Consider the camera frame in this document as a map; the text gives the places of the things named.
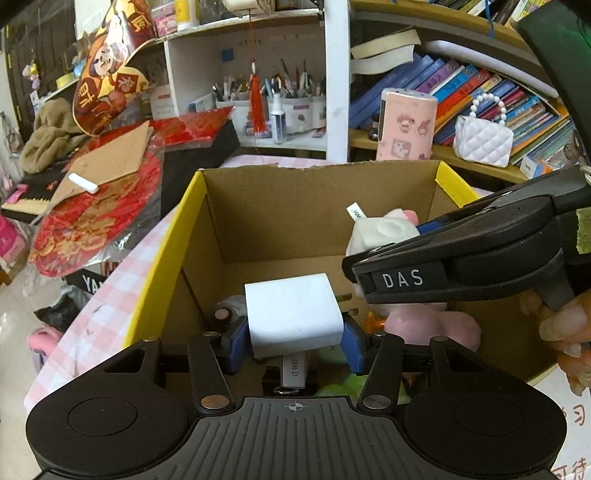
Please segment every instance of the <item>pink plush toy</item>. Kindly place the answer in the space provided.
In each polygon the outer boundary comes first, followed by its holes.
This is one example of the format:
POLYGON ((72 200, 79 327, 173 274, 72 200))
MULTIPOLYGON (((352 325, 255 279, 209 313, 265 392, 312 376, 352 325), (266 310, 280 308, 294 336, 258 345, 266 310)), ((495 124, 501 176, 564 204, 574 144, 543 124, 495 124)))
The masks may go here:
POLYGON ((410 345, 428 345, 434 336, 447 336, 476 352, 480 346, 480 326, 463 312, 441 312, 430 304, 388 305, 390 314, 384 325, 410 345))

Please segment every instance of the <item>pink container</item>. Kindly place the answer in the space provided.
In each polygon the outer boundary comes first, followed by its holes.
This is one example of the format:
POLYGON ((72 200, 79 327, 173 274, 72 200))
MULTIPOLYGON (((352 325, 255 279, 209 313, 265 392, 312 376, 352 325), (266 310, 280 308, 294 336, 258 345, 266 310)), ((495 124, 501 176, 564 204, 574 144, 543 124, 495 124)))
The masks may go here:
POLYGON ((376 160, 428 160, 437 99, 400 88, 382 90, 376 160))
POLYGON ((9 265, 16 263, 27 248, 17 228, 0 216, 0 257, 9 265))

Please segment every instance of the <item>pearl handle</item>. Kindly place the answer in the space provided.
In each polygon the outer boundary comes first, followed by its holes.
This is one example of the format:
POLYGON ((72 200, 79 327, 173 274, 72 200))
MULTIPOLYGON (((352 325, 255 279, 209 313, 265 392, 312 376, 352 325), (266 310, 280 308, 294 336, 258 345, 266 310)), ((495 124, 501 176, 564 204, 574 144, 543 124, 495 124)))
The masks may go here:
POLYGON ((505 108, 505 104, 503 103, 503 101, 501 101, 499 97, 493 95, 492 93, 483 93, 474 98, 474 100, 472 101, 472 106, 470 107, 470 116, 472 118, 476 118, 476 111, 478 110, 480 103, 484 102, 485 100, 494 100, 495 103, 500 107, 501 120, 499 121, 499 125, 504 127, 505 120, 507 120, 507 109, 505 108))

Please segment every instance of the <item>cardboard sheet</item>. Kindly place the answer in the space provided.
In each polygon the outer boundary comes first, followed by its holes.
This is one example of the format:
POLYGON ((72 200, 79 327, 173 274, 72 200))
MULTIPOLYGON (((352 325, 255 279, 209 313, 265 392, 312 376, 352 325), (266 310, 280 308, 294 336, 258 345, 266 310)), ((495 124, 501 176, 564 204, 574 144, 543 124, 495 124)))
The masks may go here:
MULTIPOLYGON (((68 175, 77 173, 92 183, 102 185, 138 171, 152 132, 149 122, 140 125, 112 142, 76 159, 68 175)), ((51 199, 52 205, 57 205, 85 191, 70 181, 68 175, 56 189, 51 199)))

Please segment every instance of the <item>white paper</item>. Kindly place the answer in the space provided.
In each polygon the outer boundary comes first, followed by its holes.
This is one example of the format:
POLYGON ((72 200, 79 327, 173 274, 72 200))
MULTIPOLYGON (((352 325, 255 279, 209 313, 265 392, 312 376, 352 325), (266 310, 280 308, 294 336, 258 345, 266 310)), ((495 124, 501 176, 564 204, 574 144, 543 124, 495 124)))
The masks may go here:
POLYGON ((245 285, 255 358, 340 344, 343 317, 325 273, 245 285))
POLYGON ((564 372, 556 369, 535 386, 562 408, 567 423, 566 440, 552 467, 559 480, 591 479, 591 395, 574 395, 564 372))

